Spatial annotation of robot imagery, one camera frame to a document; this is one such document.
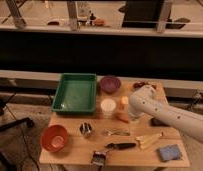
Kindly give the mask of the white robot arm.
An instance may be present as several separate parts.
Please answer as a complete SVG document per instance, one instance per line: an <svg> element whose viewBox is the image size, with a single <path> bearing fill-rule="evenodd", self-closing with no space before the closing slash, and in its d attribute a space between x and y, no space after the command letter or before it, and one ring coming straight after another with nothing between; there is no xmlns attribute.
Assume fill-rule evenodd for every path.
<svg viewBox="0 0 203 171"><path fill-rule="evenodd" d="M150 114L203 144L203 115L173 107L155 99L156 90L151 85L134 91L128 97L128 109L132 115L138 112Z"/></svg>

